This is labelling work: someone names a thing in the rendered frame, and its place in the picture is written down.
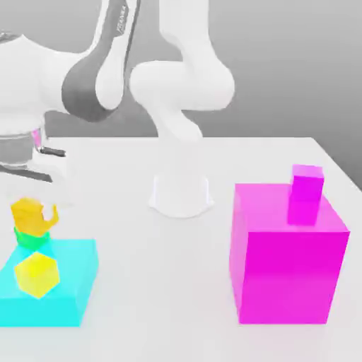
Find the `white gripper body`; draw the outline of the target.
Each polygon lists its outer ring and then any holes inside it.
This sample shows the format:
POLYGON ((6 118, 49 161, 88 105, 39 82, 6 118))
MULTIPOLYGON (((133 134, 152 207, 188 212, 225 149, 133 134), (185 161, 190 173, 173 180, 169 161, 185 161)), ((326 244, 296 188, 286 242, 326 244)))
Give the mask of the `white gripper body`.
POLYGON ((0 197, 9 202, 30 197, 43 204, 70 207, 72 205, 70 175, 66 161, 45 165, 0 163, 0 197))

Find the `small orange cube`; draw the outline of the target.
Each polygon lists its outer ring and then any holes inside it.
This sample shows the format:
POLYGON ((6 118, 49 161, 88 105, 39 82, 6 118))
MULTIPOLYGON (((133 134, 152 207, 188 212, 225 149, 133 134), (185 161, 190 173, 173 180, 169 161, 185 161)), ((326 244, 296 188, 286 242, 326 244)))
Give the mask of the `small orange cube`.
POLYGON ((11 212, 16 229, 28 235, 42 237, 59 221, 59 214, 55 204, 52 206, 53 214, 50 220, 44 219, 43 209, 44 206, 41 202, 29 197, 23 197, 14 202, 11 205, 11 212))

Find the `small green cube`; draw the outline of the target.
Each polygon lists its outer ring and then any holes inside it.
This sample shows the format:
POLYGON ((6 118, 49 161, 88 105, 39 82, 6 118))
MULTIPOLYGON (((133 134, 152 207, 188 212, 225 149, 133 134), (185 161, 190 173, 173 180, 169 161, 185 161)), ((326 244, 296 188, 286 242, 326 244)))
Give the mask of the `small green cube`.
POLYGON ((32 251, 38 250, 42 245, 50 240, 50 232, 47 231, 44 235, 37 237, 31 234, 20 232, 16 227, 14 228, 16 240, 21 247, 27 248, 32 251))

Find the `small yellow cube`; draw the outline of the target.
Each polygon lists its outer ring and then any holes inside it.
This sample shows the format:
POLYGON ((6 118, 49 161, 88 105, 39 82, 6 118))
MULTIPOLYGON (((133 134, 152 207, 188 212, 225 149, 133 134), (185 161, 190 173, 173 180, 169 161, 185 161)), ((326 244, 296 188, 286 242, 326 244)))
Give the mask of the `small yellow cube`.
POLYGON ((18 287, 28 295, 41 299, 60 282, 56 259, 34 252, 14 267, 18 287))

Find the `small magenta cube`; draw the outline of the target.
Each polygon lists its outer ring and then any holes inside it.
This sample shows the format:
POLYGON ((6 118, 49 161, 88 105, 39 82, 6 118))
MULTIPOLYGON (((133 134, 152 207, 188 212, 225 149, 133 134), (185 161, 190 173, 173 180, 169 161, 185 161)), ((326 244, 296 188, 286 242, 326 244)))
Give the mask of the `small magenta cube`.
POLYGON ((294 164, 288 194, 287 221, 290 225, 311 226, 317 219, 324 186, 322 167, 294 164))

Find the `large cyan box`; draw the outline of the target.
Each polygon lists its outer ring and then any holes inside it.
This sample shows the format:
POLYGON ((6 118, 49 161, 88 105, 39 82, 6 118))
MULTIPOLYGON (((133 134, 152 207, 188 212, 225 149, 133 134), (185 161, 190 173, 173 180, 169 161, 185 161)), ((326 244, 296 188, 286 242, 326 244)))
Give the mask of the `large cyan box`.
POLYGON ((96 241, 52 239, 39 252, 57 261, 60 283, 40 299, 18 287, 14 267, 31 255, 16 247, 0 269, 0 327, 78 327, 98 271, 96 241))

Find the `large magenta box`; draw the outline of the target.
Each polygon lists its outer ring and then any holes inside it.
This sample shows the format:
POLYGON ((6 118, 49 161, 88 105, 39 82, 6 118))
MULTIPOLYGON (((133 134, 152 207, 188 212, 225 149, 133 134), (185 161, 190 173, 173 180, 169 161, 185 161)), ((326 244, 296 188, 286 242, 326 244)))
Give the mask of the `large magenta box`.
POLYGON ((288 222, 288 184, 236 184, 229 272, 244 325, 327 322, 350 231, 326 197, 307 225, 288 222))

